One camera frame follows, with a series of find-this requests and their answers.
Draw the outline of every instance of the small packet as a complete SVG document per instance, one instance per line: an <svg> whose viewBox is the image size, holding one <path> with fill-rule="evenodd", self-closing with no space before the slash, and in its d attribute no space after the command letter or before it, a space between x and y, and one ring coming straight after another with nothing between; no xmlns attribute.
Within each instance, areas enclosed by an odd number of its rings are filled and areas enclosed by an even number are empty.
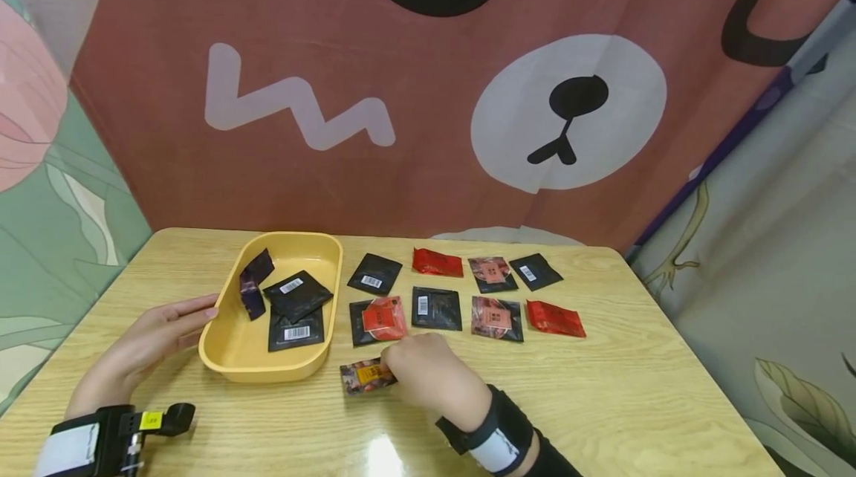
<svg viewBox="0 0 856 477"><path fill-rule="evenodd" d="M323 309L306 315L293 325L282 315L270 313L270 331L268 333L268 352L282 351L284 348L303 347L314 343L323 343Z"/></svg>
<svg viewBox="0 0 856 477"><path fill-rule="evenodd" d="M407 335L400 297L378 297L372 301L351 302L349 308L354 347L401 340Z"/></svg>
<svg viewBox="0 0 856 477"><path fill-rule="evenodd" d="M586 337L580 315L574 310L566 310L542 301L526 301L526 312L529 313L529 322L537 331Z"/></svg>
<svg viewBox="0 0 856 477"><path fill-rule="evenodd" d="M270 258L270 252L265 248L265 250L247 264L247 268L244 270L249 270L253 277L253 281L257 286L260 286L262 285L262 282L273 272L273 268L274 265L273 260Z"/></svg>
<svg viewBox="0 0 856 477"><path fill-rule="evenodd" d="M517 289L517 281L511 274L511 269L501 256L490 258L469 258L470 269L479 285L482 293L496 293L497 291L514 291Z"/></svg>
<svg viewBox="0 0 856 477"><path fill-rule="evenodd" d="M398 382L392 371L380 364L380 358L339 366L339 373L342 374L345 393L349 396L373 392L375 389L392 386Z"/></svg>
<svg viewBox="0 0 856 477"><path fill-rule="evenodd" d="M273 312L284 316L289 323L296 323L333 298L333 293L305 270L266 287L264 292Z"/></svg>
<svg viewBox="0 0 856 477"><path fill-rule="evenodd" d="M244 304L244 308L247 309L247 314L249 314L251 321L258 319L267 311L262 293L259 291L259 286L261 282L270 276L273 268L270 253L265 248L258 256L253 258L253 261L247 264L247 267L244 267L241 275L238 276L238 282L241 286L241 302Z"/></svg>
<svg viewBox="0 0 856 477"><path fill-rule="evenodd" d="M520 303L484 296L473 297L472 332L497 340L523 341Z"/></svg>
<svg viewBox="0 0 856 477"><path fill-rule="evenodd" d="M458 300L457 291L414 287L412 307L412 326L447 331L463 330L461 301Z"/></svg>
<svg viewBox="0 0 856 477"><path fill-rule="evenodd" d="M367 253L348 280L348 285L372 295L385 296L392 291L392 285L400 271L400 263Z"/></svg>
<svg viewBox="0 0 856 477"><path fill-rule="evenodd" d="M523 280L529 291L540 290L556 282L564 280L556 269L550 267L544 256L540 253L531 254L520 259L512 259L511 267Z"/></svg>
<svg viewBox="0 0 856 477"><path fill-rule="evenodd" d="M241 271L238 282L241 285L241 303L244 309L247 309L250 320L254 321L267 312L262 292L259 291L259 286L253 281L247 269Z"/></svg>
<svg viewBox="0 0 856 477"><path fill-rule="evenodd" d="M462 279L464 265L457 256L446 256L427 248L413 248L413 270L422 274L456 276Z"/></svg>

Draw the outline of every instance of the hand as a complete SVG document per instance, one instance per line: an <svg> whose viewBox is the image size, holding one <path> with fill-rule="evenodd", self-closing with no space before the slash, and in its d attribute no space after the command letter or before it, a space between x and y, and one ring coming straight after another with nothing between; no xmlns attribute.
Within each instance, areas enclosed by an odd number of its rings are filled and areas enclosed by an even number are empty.
<svg viewBox="0 0 856 477"><path fill-rule="evenodd" d="M493 395L437 333L405 337L383 350L381 363L398 379L405 403L434 410L463 432L481 426Z"/></svg>
<svg viewBox="0 0 856 477"><path fill-rule="evenodd" d="M129 404L137 386L162 361L193 347L202 329L216 317L216 293L148 310L134 321L80 380L65 419L94 413L101 407Z"/></svg>

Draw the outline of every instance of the black wrist strap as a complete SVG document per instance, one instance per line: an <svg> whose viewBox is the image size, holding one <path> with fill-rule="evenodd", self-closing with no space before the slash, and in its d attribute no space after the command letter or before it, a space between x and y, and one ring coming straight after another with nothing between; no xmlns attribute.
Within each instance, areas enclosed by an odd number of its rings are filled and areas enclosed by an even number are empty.
<svg viewBox="0 0 856 477"><path fill-rule="evenodd" d="M51 477L113 477L122 470L125 456L126 434L122 430L124 415L134 414L130 404L103 407L95 414L84 415L63 421L51 429L51 436L83 426L97 423L95 458L92 464L68 468L66 471L52 473Z"/></svg>
<svg viewBox="0 0 856 477"><path fill-rule="evenodd" d="M444 433L451 447L459 455L473 450L479 452L479 448L484 448L488 442L507 442L510 444L508 449L516 450L516 457L511 464L503 467L502 470L492 472L495 476L502 477L517 470L519 465L523 464L526 453L529 453L535 431L523 411L514 404L505 392L500 391L494 385L488 385L488 388L490 388L490 393L493 396L490 400L490 410L478 429L469 433L462 432L445 418L440 418L437 427ZM478 460L479 457L476 452L473 455Z"/></svg>

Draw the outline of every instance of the yellow tray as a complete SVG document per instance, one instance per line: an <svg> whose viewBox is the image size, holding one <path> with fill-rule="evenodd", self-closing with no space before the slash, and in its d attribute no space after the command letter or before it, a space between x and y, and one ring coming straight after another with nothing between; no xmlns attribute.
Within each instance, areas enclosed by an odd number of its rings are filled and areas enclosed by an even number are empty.
<svg viewBox="0 0 856 477"><path fill-rule="evenodd" d="M333 292L331 301L323 305L323 343L305 347L268 352L270 303L267 313L250 321L241 302L238 276L247 263L267 248L276 267L260 288L287 279L298 270L309 274ZM232 266L232 273L216 306L220 312L202 331L199 357L208 368L220 372L235 382L288 382L305 379L320 368L330 351L339 276L342 273L342 244L336 237L316 233L268 233L248 242Z"/></svg>

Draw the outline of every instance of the black nose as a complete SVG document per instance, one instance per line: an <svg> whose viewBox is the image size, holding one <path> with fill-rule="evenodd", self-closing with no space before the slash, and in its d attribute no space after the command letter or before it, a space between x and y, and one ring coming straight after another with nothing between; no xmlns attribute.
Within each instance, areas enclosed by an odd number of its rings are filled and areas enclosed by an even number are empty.
<svg viewBox="0 0 856 477"><path fill-rule="evenodd" d="M609 88L600 77L572 77L559 83L550 93L550 107L556 115L569 121L595 111L607 98Z"/></svg>

